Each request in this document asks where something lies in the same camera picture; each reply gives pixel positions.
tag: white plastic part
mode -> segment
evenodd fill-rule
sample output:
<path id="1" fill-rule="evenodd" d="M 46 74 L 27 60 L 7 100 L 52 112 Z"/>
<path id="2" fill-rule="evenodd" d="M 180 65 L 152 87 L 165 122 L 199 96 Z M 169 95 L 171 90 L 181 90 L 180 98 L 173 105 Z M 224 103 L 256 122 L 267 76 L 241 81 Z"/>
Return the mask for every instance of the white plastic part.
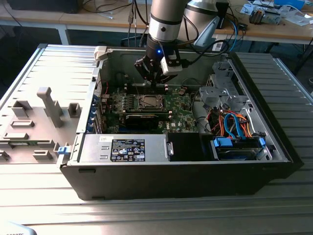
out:
<path id="1" fill-rule="evenodd" d="M 106 47 L 106 46 L 99 46 L 99 47 L 96 47 L 96 49 L 95 49 L 94 52 L 93 52 L 94 59 L 95 59 L 96 61 L 105 59 L 105 57 L 106 57 L 106 52 L 107 52 L 107 47 Z"/>
<path id="2" fill-rule="evenodd" d="M 170 59 L 176 59 L 175 55 L 170 55 L 169 56 Z M 163 57 L 161 59 L 161 67 L 163 70 L 163 74 L 166 76 L 170 76 L 170 75 L 176 75 L 177 73 L 179 73 L 180 71 L 182 71 L 182 66 L 174 66 L 174 67 L 170 67 L 167 65 L 165 57 Z"/>

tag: black cable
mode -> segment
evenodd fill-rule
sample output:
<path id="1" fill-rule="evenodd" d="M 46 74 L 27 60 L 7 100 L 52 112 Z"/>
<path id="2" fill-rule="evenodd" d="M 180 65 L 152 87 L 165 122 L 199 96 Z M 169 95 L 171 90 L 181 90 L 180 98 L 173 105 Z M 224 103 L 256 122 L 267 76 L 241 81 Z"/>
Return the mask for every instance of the black cable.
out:
<path id="1" fill-rule="evenodd" d="M 149 25 L 148 22 L 146 22 L 146 21 L 143 19 L 143 17 L 142 17 L 142 15 L 141 15 L 141 13 L 140 13 L 140 11 L 139 11 L 138 5 L 137 5 L 137 1 L 134 0 L 134 2 L 135 2 L 135 7 L 136 7 L 137 12 L 138 12 L 138 16 L 140 17 L 140 19 L 142 20 L 142 22 L 144 22 L 145 25 Z"/>
<path id="2" fill-rule="evenodd" d="M 311 45 L 312 41 L 313 41 L 313 37 L 312 37 L 312 39 L 311 39 L 310 43 L 308 44 L 307 48 L 306 48 L 306 49 L 305 49 L 305 51 L 303 52 L 303 54 L 302 54 L 301 58 L 302 58 L 302 57 L 304 56 L 304 54 L 308 51 L 308 49 L 309 49 L 309 47 L 310 47 L 310 45 Z"/>
<path id="3" fill-rule="evenodd" d="M 100 6 L 96 6 L 96 11 L 98 11 L 99 8 L 101 8 L 101 7 L 103 7 L 103 6 L 111 6 L 111 5 L 114 5 L 114 4 L 116 4 L 116 3 L 117 3 L 117 0 L 115 0 L 115 2 L 113 2 L 113 3 L 102 4 L 102 5 L 100 5 Z"/>
<path id="4" fill-rule="evenodd" d="M 231 16 L 234 18 L 234 22 L 235 22 L 235 24 L 236 24 L 236 25 L 238 25 L 238 24 L 239 24 L 239 21 L 238 21 L 238 18 L 237 18 L 237 17 L 235 17 L 234 12 L 233 12 L 233 9 L 231 9 L 231 7 L 230 7 L 230 6 L 229 6 L 228 8 L 229 8 L 229 9 L 230 9 L 230 11 L 231 11 Z"/>
<path id="5" fill-rule="evenodd" d="M 184 82 L 189 80 L 189 79 L 197 82 L 200 86 L 202 86 L 202 84 L 197 79 L 195 79 L 194 77 L 188 77 L 188 78 L 184 79 L 183 82 L 181 83 L 181 86 L 183 86 Z"/>
<path id="6" fill-rule="evenodd" d="M 224 50 L 222 50 L 222 51 L 220 51 L 219 53 L 216 53 L 216 54 L 213 54 L 213 55 L 207 55 L 207 57 L 218 56 L 218 55 L 221 55 L 221 54 L 225 53 L 226 51 L 228 51 L 228 49 L 229 49 L 229 43 L 228 43 L 228 41 L 226 41 L 226 40 L 217 40 L 217 41 L 211 43 L 210 45 L 208 45 L 208 46 L 205 48 L 205 50 L 204 50 L 194 61 L 191 61 L 189 64 L 192 65 L 192 64 L 194 64 L 195 62 L 197 62 L 212 46 L 214 46 L 214 45 L 217 44 L 217 43 L 226 43 L 226 47 L 227 47 L 227 48 L 224 49 Z"/>
<path id="7" fill-rule="evenodd" d="M 88 0 L 87 2 L 85 2 L 85 3 L 83 4 L 83 9 L 84 9 L 85 11 L 88 11 L 88 12 L 91 12 L 91 13 L 104 13 L 104 12 L 114 11 L 114 10 L 117 10 L 117 9 L 119 9 L 119 8 L 126 7 L 126 6 L 130 6 L 130 5 L 131 5 L 131 3 L 129 3 L 129 4 L 126 4 L 126 5 L 123 5 L 123 6 L 119 6 L 119 7 L 116 7 L 116 8 L 114 8 L 114 9 L 110 9 L 110 10 L 106 10 L 106 11 L 90 11 L 90 10 L 87 10 L 87 9 L 85 8 L 86 3 L 90 2 L 90 1 L 92 1 L 92 0 Z"/>
<path id="8" fill-rule="evenodd" d="M 127 33 L 127 41 L 128 41 L 128 47 L 130 47 L 130 41 L 129 41 L 129 33 L 131 32 L 131 24 L 129 24 L 129 27 L 128 27 L 128 33 Z"/>
<path id="9" fill-rule="evenodd" d="M 25 31 L 30 37 L 31 39 L 33 40 L 33 42 L 38 45 L 38 42 L 37 40 L 20 24 L 20 22 L 18 22 L 17 19 L 15 19 L 15 17 L 8 11 L 8 9 L 6 8 L 5 4 L 4 4 L 4 0 L 2 1 L 2 5 L 4 7 L 4 9 L 6 10 L 7 13 L 9 13 L 9 15 L 12 17 L 12 19 L 14 19 L 14 21 L 20 26 L 22 27 L 23 31 Z"/>
<path id="10" fill-rule="evenodd" d="M 199 31 L 198 31 L 197 27 L 191 22 L 191 20 L 188 19 L 186 17 L 186 15 L 184 14 L 185 29 L 186 29 L 186 32 L 188 32 L 186 21 L 188 21 L 188 23 L 190 23 L 191 26 L 195 29 L 197 35 L 196 35 L 196 38 L 194 39 L 194 41 L 197 40 L 199 38 Z"/>
<path id="11" fill-rule="evenodd" d="M 184 18 L 184 23 L 185 23 L 185 31 L 186 31 L 186 37 L 187 37 L 187 40 L 189 41 L 189 33 L 188 33 L 188 27 L 187 27 L 187 22 L 186 22 L 186 18 Z M 189 46 L 191 47 L 191 49 L 197 53 L 197 54 L 201 54 L 199 51 L 197 51 L 193 46 L 192 44 L 190 43 Z"/>
<path id="12" fill-rule="evenodd" d="M 147 21 L 147 24 L 149 24 L 149 22 L 148 22 L 148 3 L 147 3 L 147 0 L 146 0 L 146 21 Z"/>
<path id="13" fill-rule="evenodd" d="M 142 47 L 143 38 L 145 36 L 146 31 L 148 30 L 148 27 L 146 26 L 145 31 L 143 31 L 140 41 L 139 41 L 139 47 Z"/>
<path id="14" fill-rule="evenodd" d="M 300 49 L 299 49 L 299 47 L 297 47 L 297 45 L 296 44 L 292 44 L 293 45 L 293 47 L 299 52 L 299 53 L 303 53 L 302 51 L 300 51 Z"/>
<path id="15" fill-rule="evenodd" d="M 135 8 L 135 47 L 137 47 L 137 10 L 136 8 Z"/>

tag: slotted metal surface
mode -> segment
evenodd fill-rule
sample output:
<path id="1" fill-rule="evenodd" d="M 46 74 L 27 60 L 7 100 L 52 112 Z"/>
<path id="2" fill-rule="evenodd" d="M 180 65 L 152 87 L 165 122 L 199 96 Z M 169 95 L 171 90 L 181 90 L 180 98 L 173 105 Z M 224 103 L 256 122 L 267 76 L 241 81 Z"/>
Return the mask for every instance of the slotted metal surface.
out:
<path id="1" fill-rule="evenodd" d="M 271 64 L 259 54 L 255 58 Z M 312 111 L 310 105 L 269 105 L 281 120 L 286 119 L 282 113 Z M 294 137 L 303 129 L 285 130 Z M 54 164 L 0 165 L 0 215 L 34 228 L 38 235 L 312 234 L 312 147 L 296 149 L 305 165 L 253 196 L 82 201 Z"/>
<path id="2" fill-rule="evenodd" d="M 301 158 L 313 159 L 313 99 L 280 60 L 237 53 Z"/>

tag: blue latch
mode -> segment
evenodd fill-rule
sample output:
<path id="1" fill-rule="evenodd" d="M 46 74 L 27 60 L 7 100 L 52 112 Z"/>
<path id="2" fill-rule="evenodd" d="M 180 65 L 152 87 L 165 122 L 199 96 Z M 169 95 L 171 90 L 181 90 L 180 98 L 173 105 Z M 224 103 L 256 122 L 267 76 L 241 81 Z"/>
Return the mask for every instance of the blue latch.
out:
<path id="1" fill-rule="evenodd" d="M 216 138 L 213 140 L 215 147 L 232 147 L 233 143 L 231 142 L 231 139 L 228 138 Z"/>
<path id="2" fill-rule="evenodd" d="M 71 146 L 59 147 L 58 154 L 69 155 L 71 154 Z"/>
<path id="3" fill-rule="evenodd" d="M 265 139 L 259 138 L 259 142 L 263 148 L 266 146 Z"/>

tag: robotic arm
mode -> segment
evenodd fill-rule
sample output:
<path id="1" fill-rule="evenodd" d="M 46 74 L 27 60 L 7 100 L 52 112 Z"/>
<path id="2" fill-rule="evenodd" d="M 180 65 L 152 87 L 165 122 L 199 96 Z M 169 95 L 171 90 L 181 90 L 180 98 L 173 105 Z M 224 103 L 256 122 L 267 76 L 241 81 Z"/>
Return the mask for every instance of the robotic arm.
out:
<path id="1" fill-rule="evenodd" d="M 173 79 L 179 71 L 182 71 L 182 68 L 189 65 L 187 60 L 180 58 L 176 42 L 187 3 L 188 10 L 200 14 L 201 17 L 206 14 L 217 14 L 217 10 L 203 8 L 204 2 L 206 6 L 216 9 L 215 0 L 191 2 L 188 3 L 188 0 L 153 0 L 146 53 L 143 58 L 135 62 L 135 68 L 143 79 L 151 82 L 152 88 L 156 87 L 157 83 L 164 84 Z M 213 21 L 213 26 L 210 23 L 209 30 L 206 28 L 199 39 L 210 38 L 216 29 L 217 22 L 218 20 Z"/>

